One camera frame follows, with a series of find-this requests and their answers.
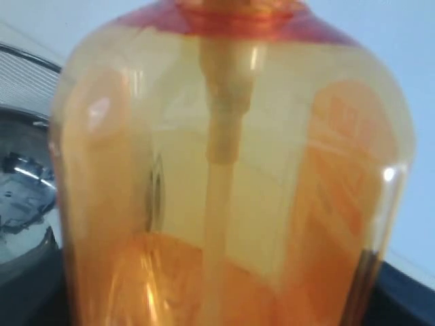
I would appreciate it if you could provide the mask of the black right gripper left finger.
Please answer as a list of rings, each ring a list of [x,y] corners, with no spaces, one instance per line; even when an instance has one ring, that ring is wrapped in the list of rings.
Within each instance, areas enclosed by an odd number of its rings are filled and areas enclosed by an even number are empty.
[[[61,250],[1,285],[1,324],[72,324]]]

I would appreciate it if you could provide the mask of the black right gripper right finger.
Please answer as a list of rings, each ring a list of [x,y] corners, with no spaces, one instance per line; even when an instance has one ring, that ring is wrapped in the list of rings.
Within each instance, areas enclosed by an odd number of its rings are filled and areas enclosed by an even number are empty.
[[[433,325],[434,290],[384,262],[370,296],[363,324]]]

